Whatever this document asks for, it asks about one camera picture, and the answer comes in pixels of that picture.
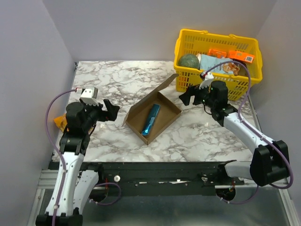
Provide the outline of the blue small packet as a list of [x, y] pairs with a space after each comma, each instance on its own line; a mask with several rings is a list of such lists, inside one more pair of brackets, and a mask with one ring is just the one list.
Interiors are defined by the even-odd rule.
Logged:
[[150, 112], [147, 116], [147, 119], [145, 121], [144, 127], [141, 132], [141, 134], [143, 136], [148, 136], [150, 134], [151, 129], [155, 123], [155, 120], [158, 116], [159, 111], [160, 111], [160, 105], [158, 105], [158, 104], [154, 104], [152, 106], [152, 108], [150, 109]]

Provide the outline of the brown cardboard box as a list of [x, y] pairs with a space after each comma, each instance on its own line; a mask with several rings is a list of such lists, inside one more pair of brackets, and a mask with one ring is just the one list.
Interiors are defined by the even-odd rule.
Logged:
[[146, 145], [177, 120], [182, 111], [161, 93], [178, 77], [174, 73], [143, 99], [131, 106], [122, 125], [127, 125]]

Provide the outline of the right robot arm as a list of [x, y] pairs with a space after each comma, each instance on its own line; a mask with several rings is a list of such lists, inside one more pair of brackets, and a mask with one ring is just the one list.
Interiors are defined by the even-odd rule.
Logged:
[[228, 103], [228, 88], [223, 81], [213, 81], [210, 87], [189, 86], [179, 99], [185, 106], [202, 104], [210, 108], [212, 118], [236, 135], [253, 154], [251, 162], [228, 161], [217, 171], [217, 181], [223, 185], [233, 178], [253, 180], [259, 186], [271, 185], [289, 177], [288, 147], [282, 140], [275, 141], [256, 129]]

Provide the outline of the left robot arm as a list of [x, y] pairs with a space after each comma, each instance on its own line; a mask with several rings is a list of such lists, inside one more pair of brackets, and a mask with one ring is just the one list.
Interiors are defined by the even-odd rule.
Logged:
[[88, 144], [89, 131], [97, 122], [115, 121], [119, 106], [108, 99], [103, 104], [87, 105], [72, 102], [66, 107], [67, 126], [59, 142], [59, 171], [52, 197], [43, 215], [38, 215], [38, 226], [80, 226], [82, 212], [94, 188], [104, 182], [100, 168], [81, 170]]

